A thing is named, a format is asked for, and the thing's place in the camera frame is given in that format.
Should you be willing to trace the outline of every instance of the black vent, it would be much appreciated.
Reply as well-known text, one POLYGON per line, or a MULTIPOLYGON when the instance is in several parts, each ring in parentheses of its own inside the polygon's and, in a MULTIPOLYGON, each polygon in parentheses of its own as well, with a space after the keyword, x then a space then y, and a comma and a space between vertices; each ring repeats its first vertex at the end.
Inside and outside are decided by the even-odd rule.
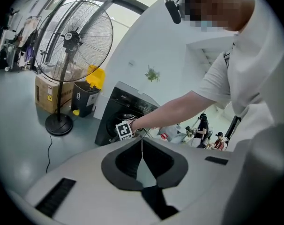
POLYGON ((146 141, 143 141, 143 158, 155 179, 167 172, 174 164, 173 157, 146 141))
POLYGON ((116 157, 116 166, 127 176, 137 179, 137 171, 141 158, 141 144, 137 143, 116 157))
POLYGON ((52 217, 60 207, 76 181, 63 178, 36 206, 36 209, 48 217, 52 217))
POLYGON ((218 157, 206 157, 204 160, 210 161, 212 163, 217 163, 217 164, 221 164, 221 165, 226 165, 228 160, 227 159, 223 159, 223 158, 218 158, 218 157))

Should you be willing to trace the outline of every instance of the person in background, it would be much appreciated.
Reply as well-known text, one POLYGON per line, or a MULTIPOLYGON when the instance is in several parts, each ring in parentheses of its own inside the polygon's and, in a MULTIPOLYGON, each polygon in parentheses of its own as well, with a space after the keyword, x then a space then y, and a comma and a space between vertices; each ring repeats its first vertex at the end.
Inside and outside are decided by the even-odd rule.
POLYGON ((195 136, 192 139, 191 146, 194 148, 205 148, 205 145, 203 145, 202 142, 206 138, 209 130, 207 115, 202 113, 198 119, 200 119, 200 123, 198 128, 195 130, 195 136))
POLYGON ((218 139, 213 144, 211 149, 223 151, 223 148, 224 148, 223 133, 219 132, 218 134, 216 134, 216 136, 218 137, 218 139))

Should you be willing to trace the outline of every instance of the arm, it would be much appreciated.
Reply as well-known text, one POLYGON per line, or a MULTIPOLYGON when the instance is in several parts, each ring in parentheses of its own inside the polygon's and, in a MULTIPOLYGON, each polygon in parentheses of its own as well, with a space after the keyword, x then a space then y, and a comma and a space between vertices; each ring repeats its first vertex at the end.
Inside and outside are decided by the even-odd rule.
POLYGON ((174 99, 155 111, 133 121, 132 131, 140 128, 160 128, 186 121, 215 102, 191 91, 174 99))

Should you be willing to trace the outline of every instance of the white t-shirt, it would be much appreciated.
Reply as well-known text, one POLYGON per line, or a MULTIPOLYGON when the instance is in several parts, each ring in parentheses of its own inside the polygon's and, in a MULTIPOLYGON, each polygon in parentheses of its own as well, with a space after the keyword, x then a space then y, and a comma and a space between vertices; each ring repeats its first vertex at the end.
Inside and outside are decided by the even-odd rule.
POLYGON ((234 37, 228 66, 220 54, 195 91, 222 104, 231 101, 235 114, 242 118, 228 150, 274 123, 259 91, 283 56, 282 25, 265 0, 255 0, 248 24, 234 37))

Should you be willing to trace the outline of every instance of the fan base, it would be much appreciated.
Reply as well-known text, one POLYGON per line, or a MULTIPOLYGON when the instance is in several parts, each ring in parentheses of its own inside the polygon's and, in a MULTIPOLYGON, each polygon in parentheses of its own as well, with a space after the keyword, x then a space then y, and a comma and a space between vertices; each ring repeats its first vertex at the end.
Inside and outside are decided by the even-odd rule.
POLYGON ((65 114, 60 114, 60 120, 58 121, 58 115, 51 114, 45 121, 45 127, 51 135, 63 136, 71 131, 73 121, 65 114))

